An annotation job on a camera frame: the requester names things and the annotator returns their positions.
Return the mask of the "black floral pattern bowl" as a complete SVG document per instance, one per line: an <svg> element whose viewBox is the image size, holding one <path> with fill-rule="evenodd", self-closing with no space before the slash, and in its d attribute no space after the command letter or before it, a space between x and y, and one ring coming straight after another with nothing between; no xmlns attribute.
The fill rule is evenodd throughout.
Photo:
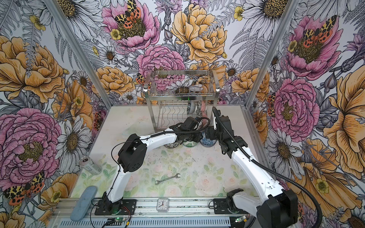
<svg viewBox="0 0 365 228"><path fill-rule="evenodd" d="M174 143L165 144L164 147L169 148L169 149L173 149L173 148L178 147L180 144L181 144L180 141L176 141Z"/></svg>

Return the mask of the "blue white floral bowl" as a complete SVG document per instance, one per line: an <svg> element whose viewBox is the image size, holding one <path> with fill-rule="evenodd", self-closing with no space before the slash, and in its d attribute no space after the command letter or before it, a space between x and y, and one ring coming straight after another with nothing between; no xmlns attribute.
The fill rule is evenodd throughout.
<svg viewBox="0 0 365 228"><path fill-rule="evenodd" d="M213 147L216 142L217 140L211 140L206 138L205 136L200 140L200 144L204 147Z"/></svg>

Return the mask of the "dark blue petal bowl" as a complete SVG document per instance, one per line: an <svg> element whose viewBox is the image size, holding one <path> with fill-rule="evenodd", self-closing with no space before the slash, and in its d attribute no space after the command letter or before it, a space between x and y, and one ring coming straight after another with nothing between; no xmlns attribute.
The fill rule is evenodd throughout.
<svg viewBox="0 0 365 228"><path fill-rule="evenodd" d="M187 106L188 115L198 115L198 111L201 109L199 101L189 101Z"/></svg>

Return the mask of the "pink rimmed patterned bowl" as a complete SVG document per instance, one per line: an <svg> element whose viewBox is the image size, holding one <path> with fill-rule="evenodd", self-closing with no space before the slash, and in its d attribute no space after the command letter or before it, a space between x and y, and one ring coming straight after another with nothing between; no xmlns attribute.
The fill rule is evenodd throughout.
<svg viewBox="0 0 365 228"><path fill-rule="evenodd" d="M206 104L205 101L201 101L200 102L200 112L202 115L204 115L206 113Z"/></svg>

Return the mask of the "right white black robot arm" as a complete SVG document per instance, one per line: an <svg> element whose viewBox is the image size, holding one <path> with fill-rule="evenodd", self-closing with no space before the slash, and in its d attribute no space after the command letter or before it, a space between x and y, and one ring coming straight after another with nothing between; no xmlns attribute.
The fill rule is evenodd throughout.
<svg viewBox="0 0 365 228"><path fill-rule="evenodd" d="M222 127L213 126L205 130L205 135L218 141L222 153L241 168L258 194L252 197L244 191L234 191L232 200L236 208L254 215L263 228L287 228L297 223L298 198L256 164L255 156L241 137L231 137Z"/></svg>

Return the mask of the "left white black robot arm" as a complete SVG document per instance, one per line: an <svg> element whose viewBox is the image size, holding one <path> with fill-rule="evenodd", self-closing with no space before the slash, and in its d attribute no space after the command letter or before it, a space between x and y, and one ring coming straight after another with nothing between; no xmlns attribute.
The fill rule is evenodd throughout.
<svg viewBox="0 0 365 228"><path fill-rule="evenodd" d="M184 123L178 123L152 135L130 135L121 143L122 147L116 160L119 170L109 189L104 192L99 205L107 208L122 200L131 174L141 168L148 152L177 141L200 141L203 128L199 125L198 120L189 117Z"/></svg>

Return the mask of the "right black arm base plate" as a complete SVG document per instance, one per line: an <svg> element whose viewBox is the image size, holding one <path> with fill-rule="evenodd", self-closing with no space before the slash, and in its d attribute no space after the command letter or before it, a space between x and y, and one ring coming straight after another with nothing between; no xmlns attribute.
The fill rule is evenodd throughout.
<svg viewBox="0 0 365 228"><path fill-rule="evenodd" d="M225 198L213 199L213 210L215 214L236 214L238 211L234 208L232 200Z"/></svg>

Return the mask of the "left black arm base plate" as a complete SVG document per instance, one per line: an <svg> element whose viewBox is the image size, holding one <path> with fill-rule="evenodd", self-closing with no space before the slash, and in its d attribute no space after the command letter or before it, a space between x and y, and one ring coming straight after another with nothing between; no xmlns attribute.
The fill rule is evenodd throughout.
<svg viewBox="0 0 365 228"><path fill-rule="evenodd" d="M134 215L136 209L136 199L121 199L112 203L108 198L101 199L97 203L95 215Z"/></svg>

